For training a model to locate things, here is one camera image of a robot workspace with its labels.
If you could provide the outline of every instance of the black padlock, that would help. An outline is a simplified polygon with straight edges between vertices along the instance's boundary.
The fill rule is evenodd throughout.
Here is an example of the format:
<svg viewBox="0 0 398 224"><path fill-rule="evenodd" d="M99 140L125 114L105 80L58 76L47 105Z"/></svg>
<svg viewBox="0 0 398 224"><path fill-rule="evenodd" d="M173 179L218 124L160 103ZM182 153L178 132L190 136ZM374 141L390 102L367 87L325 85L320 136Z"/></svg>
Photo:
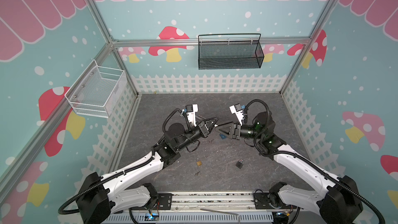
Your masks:
<svg viewBox="0 0 398 224"><path fill-rule="evenodd" d="M235 165L236 165L236 167L238 167L239 169L241 169L242 166L243 166L243 160L241 159L241 160L237 161Z"/></svg>

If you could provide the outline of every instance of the black mesh basket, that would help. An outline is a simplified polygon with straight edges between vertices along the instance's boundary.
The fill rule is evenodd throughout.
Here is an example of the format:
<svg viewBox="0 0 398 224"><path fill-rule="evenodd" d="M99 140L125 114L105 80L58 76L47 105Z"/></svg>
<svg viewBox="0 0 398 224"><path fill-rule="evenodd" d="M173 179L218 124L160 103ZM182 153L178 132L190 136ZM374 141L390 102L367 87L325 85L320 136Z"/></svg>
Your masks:
<svg viewBox="0 0 398 224"><path fill-rule="evenodd" d="M199 35L199 69L261 68L264 53L260 37L261 34Z"/></svg>

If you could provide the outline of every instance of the white polka dot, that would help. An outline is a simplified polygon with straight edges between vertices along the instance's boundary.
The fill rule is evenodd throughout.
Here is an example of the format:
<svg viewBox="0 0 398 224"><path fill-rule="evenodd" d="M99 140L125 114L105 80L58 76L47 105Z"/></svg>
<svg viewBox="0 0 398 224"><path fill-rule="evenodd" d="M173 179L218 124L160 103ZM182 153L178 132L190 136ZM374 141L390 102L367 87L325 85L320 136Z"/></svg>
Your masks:
<svg viewBox="0 0 398 224"><path fill-rule="evenodd" d="M372 130L372 126L369 124L365 124L365 125L363 125L363 130L365 132L370 132Z"/></svg>
<svg viewBox="0 0 398 224"><path fill-rule="evenodd" d="M8 203L4 203L0 209L1 209L1 217L4 218L11 210L11 205Z"/></svg>
<svg viewBox="0 0 398 224"><path fill-rule="evenodd" d="M360 118L360 117L363 116L363 113L361 113L361 112L354 112L354 116L357 117L357 118Z"/></svg>
<svg viewBox="0 0 398 224"><path fill-rule="evenodd" d="M38 75L44 75L44 69L40 66L35 67L35 73Z"/></svg>
<svg viewBox="0 0 398 224"><path fill-rule="evenodd" d="M64 87L54 87L52 92L54 92L56 95L62 95L64 93Z"/></svg>
<svg viewBox="0 0 398 224"><path fill-rule="evenodd" d="M45 171L48 165L49 165L48 162L42 162L41 165L39 166L39 170L41 172Z"/></svg>
<svg viewBox="0 0 398 224"><path fill-rule="evenodd" d="M176 29L176 33L177 33L177 35L179 35L179 36L182 36L182 35L185 34L185 33L184 33L182 30L180 30L180 29Z"/></svg>
<svg viewBox="0 0 398 224"><path fill-rule="evenodd" d="M318 48L318 42L315 42L315 43L312 45L312 50L315 51L317 48Z"/></svg>
<svg viewBox="0 0 398 224"><path fill-rule="evenodd" d="M14 160L15 160L15 157L9 157L9 158L7 158L7 159L6 159L6 165L12 164L12 162L14 162Z"/></svg>
<svg viewBox="0 0 398 224"><path fill-rule="evenodd" d="M22 181L22 182L18 183L16 190L17 190L17 192L23 192L27 189L28 186L29 186L29 183L27 181Z"/></svg>
<svg viewBox="0 0 398 224"><path fill-rule="evenodd" d="M375 144L375 143L372 143L372 144L371 144L371 148L372 148L372 150L374 150L375 152L377 152L377 151L379 150L379 146L378 146L377 144Z"/></svg>
<svg viewBox="0 0 398 224"><path fill-rule="evenodd" d="M64 143L64 140L65 140L65 132L66 132L66 130L62 130L62 131L60 131L60 132L58 133L58 135L57 135L57 141L58 141L58 143L60 143L60 144L63 144L63 143Z"/></svg>
<svg viewBox="0 0 398 224"><path fill-rule="evenodd" d="M26 202L24 204L22 204L21 207L19 207L19 209L17 211L17 216L23 217L25 215L25 209L26 209Z"/></svg>
<svg viewBox="0 0 398 224"><path fill-rule="evenodd" d="M379 127L379 133L380 133L381 135L385 135L385 134L386 134L386 129L385 129L385 127Z"/></svg>

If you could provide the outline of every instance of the dark gray work surface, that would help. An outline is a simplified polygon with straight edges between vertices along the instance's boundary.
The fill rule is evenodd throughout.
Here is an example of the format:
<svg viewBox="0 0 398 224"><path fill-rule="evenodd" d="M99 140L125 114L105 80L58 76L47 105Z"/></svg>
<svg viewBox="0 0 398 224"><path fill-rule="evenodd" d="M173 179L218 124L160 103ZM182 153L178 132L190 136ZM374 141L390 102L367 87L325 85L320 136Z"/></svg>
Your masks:
<svg viewBox="0 0 398 224"><path fill-rule="evenodd" d="M143 94L118 167L124 167L150 152L150 147L162 136L165 118L175 108L183 109L186 105L197 104L198 115L218 117L217 124L222 124L238 121L236 115L231 114L230 106L238 103L246 105L253 99L261 99L268 104L276 122L275 134L308 157L278 93ZM249 120L263 111L265 108L260 103L253 103L248 111ZM184 123L184 118L176 113L166 129L175 122ZM182 150L181 157L174 164L145 177L130 188L152 183L157 191L268 190L276 182L283 181L301 189L312 189L283 165L259 156L256 149L247 146L243 140L221 139L219 133L213 131L200 141L196 151L188 153L186 149ZM197 166L196 158L202 161L202 166ZM242 169L235 166L240 159L244 160Z"/></svg>

